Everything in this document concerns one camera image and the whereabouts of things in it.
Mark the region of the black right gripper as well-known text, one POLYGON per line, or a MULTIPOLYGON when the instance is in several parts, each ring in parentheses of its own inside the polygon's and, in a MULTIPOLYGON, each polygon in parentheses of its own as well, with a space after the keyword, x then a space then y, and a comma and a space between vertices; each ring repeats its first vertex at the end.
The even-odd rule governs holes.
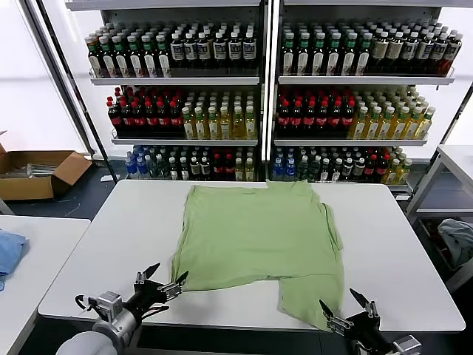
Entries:
POLYGON ((329 307, 319 300, 327 327, 338 335, 344 335, 348 354, 388 354, 392 343, 386 340, 379 330, 380 318, 375 301, 369 301, 362 293, 350 288, 350 293, 366 311, 348 317, 336 317, 329 307))

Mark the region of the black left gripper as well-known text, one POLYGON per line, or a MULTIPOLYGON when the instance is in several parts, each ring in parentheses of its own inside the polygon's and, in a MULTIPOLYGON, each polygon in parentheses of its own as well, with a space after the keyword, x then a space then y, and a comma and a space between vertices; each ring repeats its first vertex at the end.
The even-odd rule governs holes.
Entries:
POLYGON ((175 282, 161 285, 151 281, 152 275, 160 267, 160 263, 149 266, 145 271, 138 272, 134 284, 134 294, 127 300, 127 310, 137 322, 141 322, 146 312, 154 304, 167 303, 167 297, 178 297, 183 292, 189 271, 182 273, 175 282))

